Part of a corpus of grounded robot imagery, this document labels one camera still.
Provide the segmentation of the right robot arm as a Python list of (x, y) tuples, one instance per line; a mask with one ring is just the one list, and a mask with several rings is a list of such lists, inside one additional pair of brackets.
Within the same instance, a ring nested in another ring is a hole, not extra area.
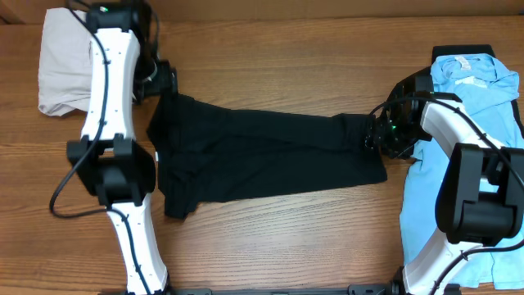
[(523, 151), (506, 147), (467, 114), (453, 93), (437, 92), (427, 69), (401, 80), (370, 113), (365, 145), (406, 158), (419, 140), (435, 140), (449, 158), (436, 199), (437, 228), (403, 266), (389, 294), (458, 294), (451, 279), (474, 256), (511, 252), (523, 223)]

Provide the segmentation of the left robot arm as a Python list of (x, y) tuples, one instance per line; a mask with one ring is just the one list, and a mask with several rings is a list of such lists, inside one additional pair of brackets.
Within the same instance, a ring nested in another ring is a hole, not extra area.
[(93, 49), (91, 97), (78, 141), (69, 141), (71, 171), (61, 191), (77, 175), (97, 212), (113, 224), (124, 259), (126, 294), (171, 294), (152, 222), (155, 160), (136, 139), (133, 105), (177, 88), (176, 71), (158, 55), (157, 14), (146, 1), (89, 4), (80, 24)]

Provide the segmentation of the black t-shirt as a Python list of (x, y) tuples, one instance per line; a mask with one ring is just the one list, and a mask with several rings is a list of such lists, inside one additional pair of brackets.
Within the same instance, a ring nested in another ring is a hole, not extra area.
[(231, 110), (165, 94), (147, 129), (165, 214), (183, 220), (201, 202), (382, 183), (382, 159), (364, 146), (371, 122), (357, 114)]

